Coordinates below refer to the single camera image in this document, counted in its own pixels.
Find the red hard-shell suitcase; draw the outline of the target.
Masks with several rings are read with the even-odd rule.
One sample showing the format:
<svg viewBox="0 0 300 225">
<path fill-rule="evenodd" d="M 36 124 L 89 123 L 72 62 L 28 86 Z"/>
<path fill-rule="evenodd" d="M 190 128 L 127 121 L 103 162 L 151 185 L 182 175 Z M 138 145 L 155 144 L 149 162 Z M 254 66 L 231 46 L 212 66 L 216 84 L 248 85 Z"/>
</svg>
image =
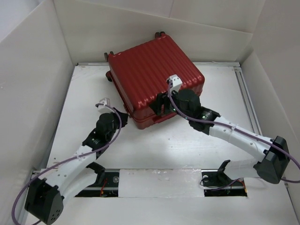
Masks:
<svg viewBox="0 0 300 225">
<path fill-rule="evenodd" d="M 110 70 L 108 81 L 113 82 L 126 112 L 138 129 L 145 129 L 173 116 L 157 116 L 149 105 L 158 93 L 167 92 L 167 79 L 177 75 L 182 89 L 201 95 L 205 78 L 175 41 L 167 34 L 156 32 L 151 41 L 119 53 L 104 53 Z"/>
</svg>

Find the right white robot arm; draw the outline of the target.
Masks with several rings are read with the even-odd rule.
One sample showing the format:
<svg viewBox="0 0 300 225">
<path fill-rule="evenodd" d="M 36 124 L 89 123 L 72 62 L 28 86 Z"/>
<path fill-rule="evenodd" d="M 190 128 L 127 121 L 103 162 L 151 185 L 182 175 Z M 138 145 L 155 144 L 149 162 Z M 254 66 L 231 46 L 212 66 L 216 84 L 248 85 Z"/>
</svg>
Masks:
<svg viewBox="0 0 300 225">
<path fill-rule="evenodd" d="M 217 180 L 226 185 L 240 178 L 259 177 L 278 184 L 289 163 L 286 140 L 270 139 L 249 132 L 226 120 L 218 112 L 203 107 L 199 97 L 189 89 L 172 91 L 172 97 L 159 93 L 150 108 L 157 115 L 175 112 L 185 117 L 189 125 L 207 135 L 222 139 L 252 156 L 249 160 L 226 160 L 217 171 Z"/>
</svg>

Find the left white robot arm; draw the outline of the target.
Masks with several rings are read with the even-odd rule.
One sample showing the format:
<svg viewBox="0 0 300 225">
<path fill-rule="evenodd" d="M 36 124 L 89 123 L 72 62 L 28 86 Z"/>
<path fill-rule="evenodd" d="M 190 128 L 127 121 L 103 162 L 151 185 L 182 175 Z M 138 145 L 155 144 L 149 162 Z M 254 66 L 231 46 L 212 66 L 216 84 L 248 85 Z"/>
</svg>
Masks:
<svg viewBox="0 0 300 225">
<path fill-rule="evenodd" d="M 128 115 L 119 111 L 99 116 L 96 127 L 75 152 L 75 159 L 53 168 L 45 178 L 36 177 L 29 185 L 25 210 L 46 225 L 53 224 L 65 204 L 90 185 L 99 186 L 105 168 L 96 160 L 108 148 L 117 130 L 127 125 Z"/>
</svg>

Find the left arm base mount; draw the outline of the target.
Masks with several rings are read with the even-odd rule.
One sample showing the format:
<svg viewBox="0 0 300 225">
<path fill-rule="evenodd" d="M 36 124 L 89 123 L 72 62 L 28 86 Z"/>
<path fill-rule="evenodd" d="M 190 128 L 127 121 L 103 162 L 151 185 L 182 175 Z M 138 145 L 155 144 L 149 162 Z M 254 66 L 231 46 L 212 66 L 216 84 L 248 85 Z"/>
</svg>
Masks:
<svg viewBox="0 0 300 225">
<path fill-rule="evenodd" d="M 101 183 L 94 183 L 82 190 L 76 197 L 118 197 L 120 170 L 106 170 Z"/>
</svg>

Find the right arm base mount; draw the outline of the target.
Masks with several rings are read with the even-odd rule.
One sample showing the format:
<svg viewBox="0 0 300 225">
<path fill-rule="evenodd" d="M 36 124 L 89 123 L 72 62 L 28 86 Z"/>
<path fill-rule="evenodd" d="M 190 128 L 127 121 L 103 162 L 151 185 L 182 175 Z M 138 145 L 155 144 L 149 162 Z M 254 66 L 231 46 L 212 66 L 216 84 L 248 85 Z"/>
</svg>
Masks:
<svg viewBox="0 0 300 225">
<path fill-rule="evenodd" d="M 232 180 L 224 170 L 230 160 L 224 161 L 218 169 L 202 170 L 199 185 L 203 187 L 205 197 L 247 197 L 247 189 L 243 179 Z"/>
</svg>

